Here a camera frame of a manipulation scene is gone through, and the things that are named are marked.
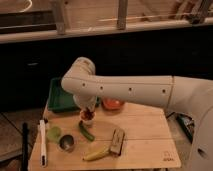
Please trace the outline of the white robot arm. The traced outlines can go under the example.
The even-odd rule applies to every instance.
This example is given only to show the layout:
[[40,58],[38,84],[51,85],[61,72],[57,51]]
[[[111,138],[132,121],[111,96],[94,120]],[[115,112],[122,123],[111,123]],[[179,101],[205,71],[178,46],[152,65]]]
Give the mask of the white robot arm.
[[187,171],[213,171],[213,80],[180,76],[98,76],[95,64],[77,58],[61,80],[76,105],[92,110],[98,97],[185,114],[195,128]]

